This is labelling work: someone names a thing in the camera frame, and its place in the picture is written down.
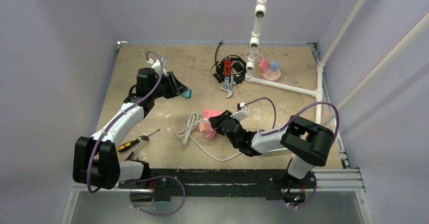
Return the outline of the teal USB charger plug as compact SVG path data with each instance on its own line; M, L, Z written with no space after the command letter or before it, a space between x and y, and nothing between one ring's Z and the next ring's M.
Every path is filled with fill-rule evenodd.
M184 99L190 99L192 97L192 90L189 88L183 93L181 93L181 97Z

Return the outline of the salmon pink USB charger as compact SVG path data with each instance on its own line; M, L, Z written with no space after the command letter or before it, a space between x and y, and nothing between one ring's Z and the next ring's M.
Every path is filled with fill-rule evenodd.
M211 128L211 125L209 122L201 122L199 124L199 131L200 132L207 134L207 133L210 133L211 130L212 130L212 128Z

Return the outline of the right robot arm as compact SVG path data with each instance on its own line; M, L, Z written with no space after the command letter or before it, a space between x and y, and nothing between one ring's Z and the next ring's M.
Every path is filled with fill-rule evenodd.
M296 187L315 166L325 166L337 131L294 115L286 125L268 131L247 131L240 121L226 110L210 117L211 128L226 136L232 146L248 157L261 156L286 148L295 157L284 173L285 183Z

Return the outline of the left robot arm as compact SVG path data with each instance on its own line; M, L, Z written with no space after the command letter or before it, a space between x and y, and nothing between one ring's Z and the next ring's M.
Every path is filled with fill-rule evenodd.
M141 68L120 110L90 137L79 137L74 147L72 179L88 188L112 189L118 182L132 181L138 188L150 184L148 163L119 161L118 147L131 130L147 117L158 98L181 96L189 99L192 91L172 72L159 74L153 68Z

